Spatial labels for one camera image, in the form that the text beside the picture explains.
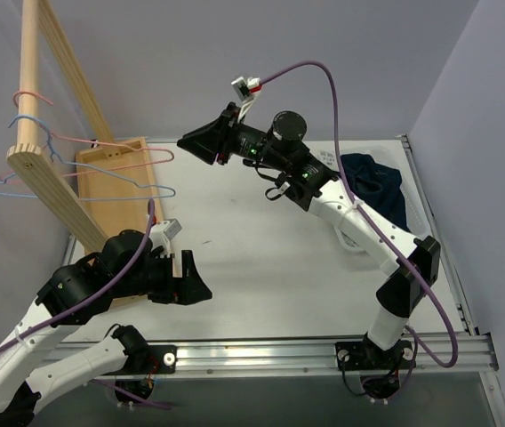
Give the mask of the dark navy garment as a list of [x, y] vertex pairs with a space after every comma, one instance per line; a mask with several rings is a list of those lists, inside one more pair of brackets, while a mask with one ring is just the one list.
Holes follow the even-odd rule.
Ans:
[[408, 231], [401, 173], [376, 163], [368, 154], [341, 155], [341, 164], [352, 192], [390, 222]]

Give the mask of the pink wire hanger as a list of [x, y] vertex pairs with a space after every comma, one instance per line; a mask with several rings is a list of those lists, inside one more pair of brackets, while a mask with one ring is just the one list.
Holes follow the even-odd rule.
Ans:
[[[54, 103], [51, 100], [44, 97], [40, 93], [19, 90], [12, 95], [12, 103], [14, 104], [14, 106], [16, 108], [18, 108], [20, 106], [20, 97], [21, 96], [30, 96], [36, 100], [45, 102], [49, 106], [54, 105]], [[125, 151], [127, 153], [157, 151], [157, 152], [164, 152], [169, 155], [169, 157], [166, 159], [161, 159], [161, 160], [156, 160], [156, 161], [148, 161], [146, 163], [136, 164], [133, 166], [118, 166], [117, 168], [115, 168], [115, 171], [122, 170], [122, 169], [132, 169], [134, 167], [142, 167], [142, 166], [146, 166], [146, 165], [157, 165], [157, 164], [163, 164], [163, 163], [170, 163], [175, 159], [174, 153], [170, 149], [165, 149], [165, 148], [149, 148], [149, 147], [134, 148], [134, 146], [128, 145], [126, 142], [117, 143], [117, 142], [108, 142], [108, 141], [98, 141], [98, 140], [92, 141], [92, 140], [78, 139], [78, 138], [72, 138], [72, 137], [68, 137], [65, 135], [61, 135], [61, 134], [53, 132], [53, 131], [50, 131], [49, 134], [53, 139], [56, 139], [56, 140], [66, 141], [66, 142], [83, 143], [83, 144], [95, 144], [97, 148], [111, 148], [114, 151], [119, 151], [120, 149], [125, 149]]]

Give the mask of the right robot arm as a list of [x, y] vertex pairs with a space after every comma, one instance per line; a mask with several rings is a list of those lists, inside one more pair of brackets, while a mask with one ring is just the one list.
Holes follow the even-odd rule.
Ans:
[[350, 197], [340, 175], [310, 153], [303, 141], [307, 124], [299, 114], [282, 111], [263, 132], [242, 123], [240, 111], [230, 103], [216, 120], [184, 134], [178, 147], [209, 165], [240, 156], [257, 170], [277, 171], [272, 180], [277, 197], [330, 223], [378, 263], [388, 278], [376, 293], [380, 308], [362, 348], [368, 364], [385, 366], [414, 308], [437, 280], [439, 243], [414, 236]]

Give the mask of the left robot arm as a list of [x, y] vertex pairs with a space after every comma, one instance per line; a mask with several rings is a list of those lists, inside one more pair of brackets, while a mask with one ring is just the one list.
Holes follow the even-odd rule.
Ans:
[[115, 299], [145, 296], [160, 304], [192, 305], [212, 299], [193, 254], [173, 259], [137, 230], [123, 230], [103, 249], [58, 268], [38, 291], [24, 318], [0, 344], [0, 426], [27, 426], [58, 397], [105, 374], [138, 374], [155, 365], [135, 326], [112, 326], [98, 343], [45, 365], [65, 338], [106, 312]]

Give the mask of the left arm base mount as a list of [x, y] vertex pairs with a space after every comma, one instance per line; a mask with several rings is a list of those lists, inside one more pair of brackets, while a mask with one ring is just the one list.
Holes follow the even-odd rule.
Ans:
[[[151, 393], [157, 389], [160, 375], [173, 375], [176, 371], [177, 347], [174, 345], [150, 346], [144, 356], [134, 359], [129, 357], [119, 375], [139, 375], [139, 380], [115, 380], [114, 385], [132, 395], [148, 400]], [[123, 391], [115, 391], [120, 403], [139, 404], [126, 396]]]

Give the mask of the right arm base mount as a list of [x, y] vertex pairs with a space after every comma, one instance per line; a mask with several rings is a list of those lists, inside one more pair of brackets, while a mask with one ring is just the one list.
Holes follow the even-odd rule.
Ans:
[[398, 340], [390, 350], [382, 350], [365, 335], [360, 341], [338, 341], [334, 350], [348, 392], [372, 405], [387, 406], [416, 368], [418, 343]]

